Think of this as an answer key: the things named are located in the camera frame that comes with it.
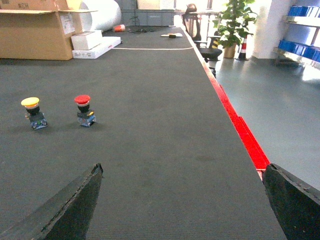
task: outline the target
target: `table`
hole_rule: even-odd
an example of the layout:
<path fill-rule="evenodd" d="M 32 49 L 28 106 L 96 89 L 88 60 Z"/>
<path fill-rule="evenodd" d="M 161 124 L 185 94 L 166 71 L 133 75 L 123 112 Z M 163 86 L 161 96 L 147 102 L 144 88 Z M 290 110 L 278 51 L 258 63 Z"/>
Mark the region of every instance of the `table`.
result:
<path fill-rule="evenodd" d="M 88 240 L 286 239 L 191 43 L 153 30 L 105 33 L 123 44 L 95 60 L 0 59 L 0 232 L 101 163 Z M 37 131 L 20 105 L 32 96 L 48 121 Z"/>

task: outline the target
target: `white paper roll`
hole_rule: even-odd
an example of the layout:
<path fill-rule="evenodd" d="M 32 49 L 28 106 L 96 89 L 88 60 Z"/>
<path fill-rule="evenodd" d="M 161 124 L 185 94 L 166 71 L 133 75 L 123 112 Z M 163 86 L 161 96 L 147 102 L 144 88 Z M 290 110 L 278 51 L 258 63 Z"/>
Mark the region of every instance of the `white paper roll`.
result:
<path fill-rule="evenodd" d="M 83 31 L 107 31 L 121 22 L 121 10 L 114 0 L 82 0 L 80 9 L 98 10 L 82 13 L 81 24 Z"/>

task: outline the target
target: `printed label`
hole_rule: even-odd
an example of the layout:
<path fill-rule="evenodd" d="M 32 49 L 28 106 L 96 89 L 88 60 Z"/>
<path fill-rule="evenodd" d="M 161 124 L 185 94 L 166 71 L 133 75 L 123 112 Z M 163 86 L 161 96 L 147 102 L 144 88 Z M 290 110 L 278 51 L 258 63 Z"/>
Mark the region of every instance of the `printed label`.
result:
<path fill-rule="evenodd" d="M 65 35 L 70 34 L 76 30 L 74 26 L 74 21 L 72 19 L 72 14 L 70 12 L 62 12 L 60 14 L 60 19 Z"/>

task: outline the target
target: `white wall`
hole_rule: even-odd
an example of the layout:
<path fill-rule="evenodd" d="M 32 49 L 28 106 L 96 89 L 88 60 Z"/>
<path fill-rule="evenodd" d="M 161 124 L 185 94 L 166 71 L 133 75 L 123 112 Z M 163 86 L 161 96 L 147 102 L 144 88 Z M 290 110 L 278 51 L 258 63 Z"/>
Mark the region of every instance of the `white wall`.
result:
<path fill-rule="evenodd" d="M 295 0 L 256 0 L 254 9 L 258 9 L 254 36 L 253 56 L 258 59 L 274 59 L 273 48 L 286 33 L 283 16 L 287 15 Z"/>

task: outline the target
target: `green leaves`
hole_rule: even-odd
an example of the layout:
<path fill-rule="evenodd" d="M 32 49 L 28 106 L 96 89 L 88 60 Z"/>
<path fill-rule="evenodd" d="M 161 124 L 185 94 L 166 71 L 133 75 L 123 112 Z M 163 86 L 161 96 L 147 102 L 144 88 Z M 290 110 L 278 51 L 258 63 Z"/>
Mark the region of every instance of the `green leaves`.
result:
<path fill-rule="evenodd" d="M 218 33 L 221 36 L 219 44 L 223 48 L 231 47 L 234 43 L 238 46 L 242 38 L 252 35 L 249 32 L 249 23 L 255 23 L 257 14 L 252 11 L 248 4 L 255 0 L 228 0 L 226 10 L 220 13 L 221 23 Z"/>

